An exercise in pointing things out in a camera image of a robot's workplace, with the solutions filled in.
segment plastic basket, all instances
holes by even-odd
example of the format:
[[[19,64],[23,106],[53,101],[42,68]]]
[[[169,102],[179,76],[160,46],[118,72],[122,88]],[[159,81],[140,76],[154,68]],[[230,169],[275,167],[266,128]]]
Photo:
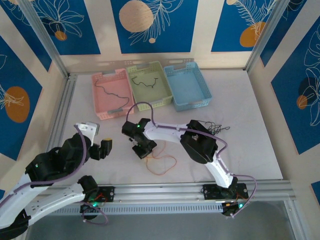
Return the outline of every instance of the plastic basket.
[[[134,98],[125,68],[112,70],[104,74],[99,72],[93,74],[91,79],[94,110],[100,120],[116,118],[128,113],[130,107],[134,104]]]
[[[197,63],[166,66],[164,72],[177,112],[204,107],[211,101],[212,95]]]
[[[148,102],[153,108],[170,104],[172,93],[167,76],[159,61],[152,61],[126,68],[135,102]],[[147,104],[139,104],[139,111],[148,110]]]

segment basket handle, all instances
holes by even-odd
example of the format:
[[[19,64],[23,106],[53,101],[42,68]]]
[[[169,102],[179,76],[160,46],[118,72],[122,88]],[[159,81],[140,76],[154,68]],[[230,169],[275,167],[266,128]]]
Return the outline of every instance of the basket handle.
[[[115,113],[122,112],[122,111],[123,111],[122,108],[117,108],[117,109],[114,109],[114,110],[109,110],[107,113],[108,114],[115,114]]]
[[[181,63],[177,65],[173,65],[173,70],[185,69],[187,67],[186,63]]]
[[[102,72],[102,75],[103,75],[104,77],[107,77],[107,76],[109,76],[109,75],[114,75],[114,74],[116,74],[116,70],[109,70],[109,71],[103,71],[103,72]]]
[[[152,104],[158,104],[158,103],[161,103],[164,99],[160,99],[160,100],[157,100],[157,101],[150,101],[149,103],[152,105]]]
[[[137,70],[146,69],[149,66],[150,66],[150,63],[141,63],[141,64],[136,65],[136,69]]]
[[[189,102],[189,105],[196,105],[196,104],[202,104],[203,101],[192,101],[192,102]]]

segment white table surface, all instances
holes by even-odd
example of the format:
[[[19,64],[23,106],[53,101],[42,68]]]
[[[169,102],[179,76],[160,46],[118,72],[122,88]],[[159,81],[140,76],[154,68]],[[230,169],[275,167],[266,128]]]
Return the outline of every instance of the white table surface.
[[[206,107],[176,112],[173,104],[154,109],[156,122],[187,124],[191,119],[213,121],[229,126],[217,135],[228,142],[228,148],[221,154],[222,159],[234,174],[251,175],[258,180],[282,179],[273,147],[271,145],[259,106],[247,72],[243,70],[203,70],[211,93],[212,101]],[[129,121],[137,123],[141,118],[150,118],[151,111],[129,116]],[[94,142],[112,138],[113,147],[109,156],[100,161],[89,159],[80,171],[70,179],[57,183],[75,183],[83,175],[92,175],[98,184],[143,184],[143,183],[183,183],[214,181],[207,168],[191,160],[184,148],[176,143],[166,143],[165,152],[177,159],[177,165],[163,176],[149,172],[144,160],[132,150],[133,144],[121,133],[125,116],[101,121],[94,110],[90,75],[79,75],[74,89],[70,110],[62,140],[76,133],[73,125],[77,122],[100,124]],[[170,158],[149,160],[149,167],[161,173],[173,164]]]

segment beige wall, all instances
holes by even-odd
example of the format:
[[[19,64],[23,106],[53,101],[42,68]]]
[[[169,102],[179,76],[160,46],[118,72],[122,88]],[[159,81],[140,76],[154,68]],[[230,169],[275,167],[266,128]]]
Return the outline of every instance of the beige wall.
[[[19,157],[14,161],[0,154],[0,189],[10,190],[20,179],[25,167],[46,149],[52,119],[65,80],[55,64],[49,72],[43,67],[7,14],[0,7],[0,36],[21,59],[42,86],[42,92],[31,119]]]
[[[320,206],[311,183],[320,180],[320,145],[298,154],[271,81],[319,17],[319,9],[319,0],[307,0],[266,67],[259,60],[249,73],[283,177],[291,180],[314,239],[320,236]]]

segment green basket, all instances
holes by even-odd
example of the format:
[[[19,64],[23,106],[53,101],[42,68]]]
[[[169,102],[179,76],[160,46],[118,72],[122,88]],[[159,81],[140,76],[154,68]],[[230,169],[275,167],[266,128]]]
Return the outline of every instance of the green basket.
[[[136,103],[148,102],[153,108],[171,103],[173,96],[159,61],[130,66],[126,70]],[[137,107],[139,111],[150,109],[147,104],[139,104]]]

